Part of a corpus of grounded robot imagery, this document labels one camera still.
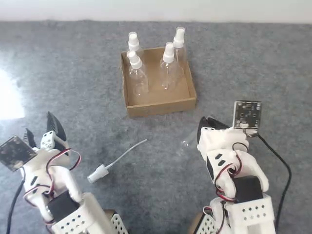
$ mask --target spray nozzle with tube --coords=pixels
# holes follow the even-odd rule
[[[115,163],[117,163],[119,160],[122,159],[122,157],[124,157],[127,153],[129,153],[132,149],[134,149],[136,146],[146,142],[147,139],[140,141],[139,143],[135,144],[134,146],[132,146],[131,148],[129,148],[126,152],[124,152],[121,156],[119,156],[119,158],[117,158],[114,162],[112,162],[111,164],[109,164],[108,166],[105,166],[104,164],[100,165],[98,168],[96,168],[96,170],[90,174],[88,176],[88,180],[90,183],[94,183],[96,182],[98,179],[103,178],[104,176],[106,176],[109,172],[108,169],[111,168]]]

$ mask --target small clear bottle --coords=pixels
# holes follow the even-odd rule
[[[182,75],[174,55],[172,42],[166,43],[165,51],[160,60],[161,85],[166,90],[173,90]]]
[[[140,57],[140,59],[144,61],[144,51],[140,47],[136,32],[129,33],[128,48],[129,51],[135,51],[136,54]]]
[[[182,69],[185,68],[187,63],[187,54],[184,45],[184,33],[185,28],[176,28],[175,38],[174,38],[174,48],[175,48],[175,59]]]
[[[133,84],[133,93],[141,97],[148,93],[148,79],[145,66],[135,51],[128,51],[127,57],[130,61],[129,76]]]

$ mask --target white 3d-printed part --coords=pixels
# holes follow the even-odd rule
[[[120,215],[114,214],[111,219],[111,223],[113,224],[115,230],[117,231],[117,234],[128,234],[128,231],[123,225]]]
[[[274,234],[274,212],[271,197],[264,194],[263,199],[243,203],[227,203],[233,234]]]
[[[205,215],[196,231],[196,234],[215,234],[215,220],[210,215]]]
[[[85,232],[89,234],[118,233],[91,193],[83,194],[83,203],[80,207],[54,224],[52,230],[56,234],[79,234]]]

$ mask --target brown cardboard tray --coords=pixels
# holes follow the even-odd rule
[[[133,94],[133,84],[128,72],[130,64],[127,53],[121,53],[123,95],[130,117],[167,114],[196,107],[196,91],[189,63],[185,65],[184,75],[174,90],[169,91],[162,88],[159,79],[159,61],[163,52],[164,47],[144,50],[143,62],[147,69],[149,93],[142,97]]]

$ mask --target gray carpet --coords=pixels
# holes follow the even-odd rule
[[[120,52],[129,31],[142,47],[163,46],[175,28],[187,29],[198,105],[193,111],[130,119],[122,97]],[[174,22],[0,23],[0,70],[22,97],[25,117],[0,121],[0,142],[28,127],[40,142],[46,112],[62,122],[69,144],[83,155],[74,175],[103,208],[114,208],[132,234],[186,233],[215,197],[196,150],[177,153],[202,116],[231,124],[238,99],[263,101],[262,136],[291,164],[293,181],[281,234],[310,233],[312,165],[312,25]],[[96,184],[86,177],[132,144],[148,138]],[[277,206],[287,171],[259,139],[255,156]],[[0,232],[4,233],[18,173],[0,165]],[[12,233],[45,233],[39,212],[20,197]]]

